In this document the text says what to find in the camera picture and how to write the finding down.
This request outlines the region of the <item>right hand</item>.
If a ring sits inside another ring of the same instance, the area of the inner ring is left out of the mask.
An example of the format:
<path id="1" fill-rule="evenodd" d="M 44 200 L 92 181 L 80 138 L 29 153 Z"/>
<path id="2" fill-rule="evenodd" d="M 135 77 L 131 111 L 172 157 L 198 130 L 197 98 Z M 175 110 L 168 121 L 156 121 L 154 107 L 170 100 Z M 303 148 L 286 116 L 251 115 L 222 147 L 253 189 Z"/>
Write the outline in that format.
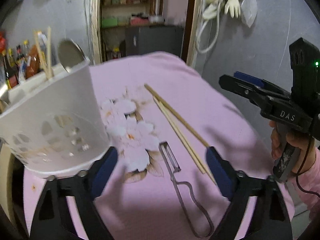
<path id="1" fill-rule="evenodd" d="M 271 155 L 274 160 L 278 159 L 282 155 L 282 150 L 281 150 L 281 143 L 280 143 L 280 134 L 278 133 L 277 130 L 277 123 L 275 121 L 270 121 L 269 126 L 273 128 L 273 131 L 271 133 L 271 146 L 272 146 L 272 151 Z M 293 147 L 296 147 L 300 149 L 300 155 L 298 158 L 298 161 L 296 162 L 295 166 L 292 169 L 293 173 L 298 173 L 300 166 L 302 165 L 302 162 L 304 160 L 304 157 L 306 155 L 306 151 L 308 149 L 308 144 L 309 144 L 309 139 L 308 138 L 300 138 L 297 135 L 294 135 L 293 133 L 289 132 L 286 134 L 286 143 L 289 143 Z M 316 147 L 315 147 L 315 140 L 312 139 L 310 147 L 309 147 L 309 152 L 308 156 L 306 158 L 306 161 L 304 165 L 302 166 L 301 170 L 299 173 L 304 173 L 308 171 L 313 164 L 316 161 Z"/>

